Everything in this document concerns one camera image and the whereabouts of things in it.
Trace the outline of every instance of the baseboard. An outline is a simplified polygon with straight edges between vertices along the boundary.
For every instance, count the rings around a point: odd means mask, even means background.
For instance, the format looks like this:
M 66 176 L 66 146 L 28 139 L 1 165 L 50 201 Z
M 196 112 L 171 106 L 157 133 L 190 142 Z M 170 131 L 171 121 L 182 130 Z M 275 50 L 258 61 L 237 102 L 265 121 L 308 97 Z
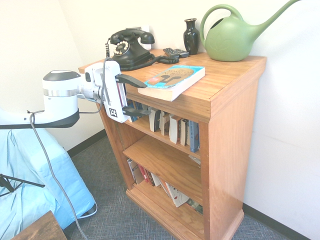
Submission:
M 280 235 L 284 236 L 288 240 L 310 240 L 309 238 L 301 235 L 295 230 L 283 225 L 282 223 L 272 219 L 271 217 L 263 214 L 262 212 L 254 209 L 251 206 L 248 206 L 245 203 L 243 204 L 242 209 L 244 211 L 244 214 L 253 218 L 257 222 L 267 226 L 273 231 L 279 233 Z
M 87 140 L 79 143 L 77 146 L 71 148 L 68 152 L 70 158 L 74 157 L 75 155 L 81 153 L 83 150 L 87 149 L 91 145 L 95 144 L 99 140 L 103 139 L 107 136 L 106 130 L 101 130 L 97 132 L 95 135 L 89 137 Z

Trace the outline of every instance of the gray carpet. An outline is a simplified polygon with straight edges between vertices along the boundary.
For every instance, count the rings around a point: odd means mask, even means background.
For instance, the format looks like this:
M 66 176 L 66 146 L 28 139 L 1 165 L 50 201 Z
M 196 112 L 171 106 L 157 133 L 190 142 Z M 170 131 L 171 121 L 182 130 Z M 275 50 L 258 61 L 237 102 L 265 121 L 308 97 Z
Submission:
M 89 240 L 175 240 L 126 196 L 126 186 L 107 137 L 72 161 L 98 206 L 95 215 L 79 220 Z M 75 222 L 64 232 L 72 240 L 83 239 Z M 232 240 L 285 238 L 245 215 Z

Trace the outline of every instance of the remote control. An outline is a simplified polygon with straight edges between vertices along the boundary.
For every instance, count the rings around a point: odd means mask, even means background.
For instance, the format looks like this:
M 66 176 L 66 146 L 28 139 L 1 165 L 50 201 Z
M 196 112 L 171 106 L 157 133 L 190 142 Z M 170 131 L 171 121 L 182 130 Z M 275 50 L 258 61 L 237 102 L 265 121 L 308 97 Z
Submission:
M 171 47 L 167 47 L 163 49 L 164 53 L 171 58 L 186 58 L 189 56 L 189 52 L 183 51 L 181 49 L 172 49 Z

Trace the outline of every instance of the black stand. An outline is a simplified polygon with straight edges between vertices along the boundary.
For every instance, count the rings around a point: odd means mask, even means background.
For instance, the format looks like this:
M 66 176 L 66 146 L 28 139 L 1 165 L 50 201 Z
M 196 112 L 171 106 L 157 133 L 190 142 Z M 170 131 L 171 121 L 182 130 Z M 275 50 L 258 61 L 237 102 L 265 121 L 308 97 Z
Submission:
M 18 186 L 16 186 L 16 188 L 13 188 L 9 182 L 9 179 L 11 180 L 15 180 L 15 181 L 18 181 L 20 182 L 20 184 Z M 26 180 L 22 180 L 22 179 L 19 179 L 19 178 L 15 178 L 15 177 L 12 177 L 12 176 L 6 176 L 6 175 L 3 175 L 0 173 L 0 187 L 5 187 L 6 189 L 9 190 L 9 192 L 5 193 L 5 194 L 2 194 L 0 195 L 0 197 L 4 196 L 4 195 L 7 195 L 9 193 L 13 193 L 15 190 L 17 190 L 17 188 L 19 188 L 23 183 L 25 184 L 31 184 L 31 185 L 34 185 L 34 186 L 37 186 L 37 187 L 40 187 L 40 188 L 43 188 L 45 185 L 42 185 L 42 184 L 38 184 L 38 183 L 35 183 L 35 182 L 31 182 L 31 181 L 26 181 Z

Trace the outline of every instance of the watering can handle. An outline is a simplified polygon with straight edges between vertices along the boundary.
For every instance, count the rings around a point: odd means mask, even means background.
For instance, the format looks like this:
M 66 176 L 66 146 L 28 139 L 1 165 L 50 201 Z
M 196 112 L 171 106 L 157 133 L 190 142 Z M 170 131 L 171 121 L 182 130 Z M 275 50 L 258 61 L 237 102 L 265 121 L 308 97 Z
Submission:
M 203 44 L 203 46 L 205 47 L 206 46 L 206 40 L 205 40 L 205 35 L 204 35 L 204 28 L 205 28 L 205 22 L 208 18 L 208 16 L 215 10 L 217 9 L 226 9 L 226 10 L 229 10 L 231 12 L 231 15 L 230 17 L 234 17 L 234 18 L 237 18 L 237 19 L 240 19 L 240 20 L 243 20 L 240 12 L 235 9 L 233 6 L 230 6 L 230 5 L 227 5 L 227 4 L 219 4 L 219 5 L 216 5 L 212 8 L 210 8 L 206 13 L 205 15 L 203 16 L 202 18 L 202 21 L 201 21 L 201 24 L 200 24 L 200 39 L 201 39 L 201 42 Z

